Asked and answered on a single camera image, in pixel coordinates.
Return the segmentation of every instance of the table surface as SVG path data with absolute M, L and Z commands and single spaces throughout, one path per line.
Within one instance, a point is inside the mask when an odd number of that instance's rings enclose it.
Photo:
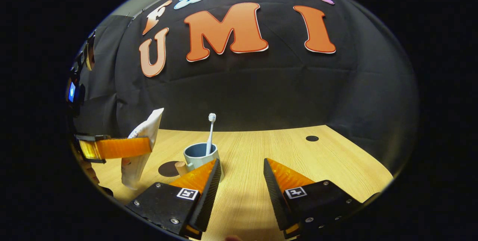
M 316 142 L 307 136 L 318 136 Z M 155 182 L 170 183 L 158 168 L 184 161 L 184 148 L 206 142 L 209 132 L 159 129 L 138 190 L 121 183 L 121 159 L 94 163 L 99 185 L 126 205 Z M 328 179 L 359 202 L 381 192 L 393 180 L 390 172 L 366 151 L 325 125 L 295 129 L 214 132 L 224 179 L 219 184 L 208 229 L 202 240 L 238 235 L 244 241 L 283 240 L 263 175 L 264 158 L 273 159 L 318 182 Z

